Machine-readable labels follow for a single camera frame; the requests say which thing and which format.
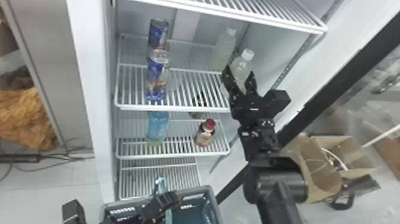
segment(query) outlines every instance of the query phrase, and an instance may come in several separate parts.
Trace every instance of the beverage can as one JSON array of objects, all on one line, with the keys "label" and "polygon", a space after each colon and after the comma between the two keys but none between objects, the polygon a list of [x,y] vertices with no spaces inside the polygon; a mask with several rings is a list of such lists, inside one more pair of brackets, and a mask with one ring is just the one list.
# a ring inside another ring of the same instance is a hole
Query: beverage can
[{"label": "beverage can", "polygon": [[152,146],[161,145],[165,138],[170,114],[166,111],[150,111],[148,117],[147,143]]},{"label": "beverage can", "polygon": [[170,54],[167,51],[160,49],[151,51],[147,66],[147,99],[161,100],[165,97],[170,61]]},{"label": "beverage can", "polygon": [[169,23],[165,20],[153,18],[150,21],[148,54],[154,49],[165,49]]}]

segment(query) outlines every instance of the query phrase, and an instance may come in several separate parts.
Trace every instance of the refrigerator shelf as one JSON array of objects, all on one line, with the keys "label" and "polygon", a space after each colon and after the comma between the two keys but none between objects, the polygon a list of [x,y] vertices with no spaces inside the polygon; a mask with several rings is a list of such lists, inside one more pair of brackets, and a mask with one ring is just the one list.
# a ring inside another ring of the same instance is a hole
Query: refrigerator shelf
[{"label": "refrigerator shelf", "polygon": [[146,142],[148,119],[142,111],[115,110],[114,136],[116,156],[120,160],[142,158],[178,158],[193,156],[228,155],[229,143],[218,114],[207,118],[215,120],[215,134],[212,143],[199,147],[194,141],[199,125],[204,120],[194,120],[187,113],[170,113],[166,138],[158,147]]},{"label": "refrigerator shelf", "polygon": [[322,34],[325,24],[296,0],[132,0],[233,18],[289,30]]},{"label": "refrigerator shelf", "polygon": [[201,111],[229,113],[228,99],[221,93],[220,75],[210,72],[172,70],[165,99],[146,98],[146,66],[118,65],[114,104],[123,110]]},{"label": "refrigerator shelf", "polygon": [[120,163],[119,197],[121,200],[152,195],[154,180],[160,175],[165,178],[168,191],[201,186],[194,157],[158,158],[137,162],[137,164],[133,164],[133,161]]},{"label": "refrigerator shelf", "polygon": [[[123,33],[119,37],[118,65],[147,67],[147,36]],[[171,70],[194,70],[213,74],[210,58],[214,46],[202,43],[167,40],[167,51],[170,53]]]}]

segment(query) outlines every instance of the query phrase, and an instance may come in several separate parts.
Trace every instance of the cardboard box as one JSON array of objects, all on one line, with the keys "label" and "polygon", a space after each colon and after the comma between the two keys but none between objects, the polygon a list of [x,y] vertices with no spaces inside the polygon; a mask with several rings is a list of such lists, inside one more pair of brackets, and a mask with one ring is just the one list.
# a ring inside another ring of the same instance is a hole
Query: cardboard box
[{"label": "cardboard box", "polygon": [[302,170],[308,186],[306,204],[321,201],[342,189],[343,180],[339,172],[306,135],[298,135],[282,151],[291,156]]},{"label": "cardboard box", "polygon": [[318,148],[325,148],[336,155],[348,170],[340,170],[343,178],[355,179],[375,170],[371,160],[363,154],[357,140],[351,136],[313,136],[310,137]]},{"label": "cardboard box", "polygon": [[399,139],[383,138],[374,144],[382,160],[400,181],[400,143]]}]

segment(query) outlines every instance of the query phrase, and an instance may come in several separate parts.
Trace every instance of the bottle cap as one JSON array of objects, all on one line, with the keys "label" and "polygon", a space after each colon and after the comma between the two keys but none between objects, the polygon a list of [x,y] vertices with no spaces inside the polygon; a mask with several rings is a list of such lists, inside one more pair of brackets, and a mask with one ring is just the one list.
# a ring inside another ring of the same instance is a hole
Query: bottle cap
[{"label": "bottle cap", "polygon": [[230,36],[233,36],[233,35],[236,34],[236,29],[232,29],[232,28],[230,28],[230,27],[227,27],[227,28],[226,28],[226,32],[227,32]]},{"label": "bottle cap", "polygon": [[214,126],[215,126],[215,121],[213,119],[207,119],[204,122],[204,127],[209,130],[214,130]]},{"label": "bottle cap", "polygon": [[253,57],[254,57],[254,51],[252,51],[252,50],[246,48],[246,49],[243,50],[241,57],[242,57],[244,60],[250,61],[250,60],[253,59]]}]

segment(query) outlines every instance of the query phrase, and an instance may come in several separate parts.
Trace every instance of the teal object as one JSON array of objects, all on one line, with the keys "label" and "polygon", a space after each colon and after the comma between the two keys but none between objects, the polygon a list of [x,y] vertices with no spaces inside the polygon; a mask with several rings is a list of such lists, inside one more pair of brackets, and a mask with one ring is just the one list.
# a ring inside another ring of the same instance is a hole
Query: teal object
[{"label": "teal object", "polygon": [[147,143],[151,146],[159,146],[165,138],[170,113],[166,111],[150,111],[148,117]]},{"label": "teal object", "polygon": [[[165,178],[163,178],[161,175],[154,181],[154,189],[153,189],[153,195],[156,194],[163,194],[167,192],[167,187],[165,185]],[[171,209],[168,209],[165,211],[165,220],[164,224],[172,224],[172,211]]]}]

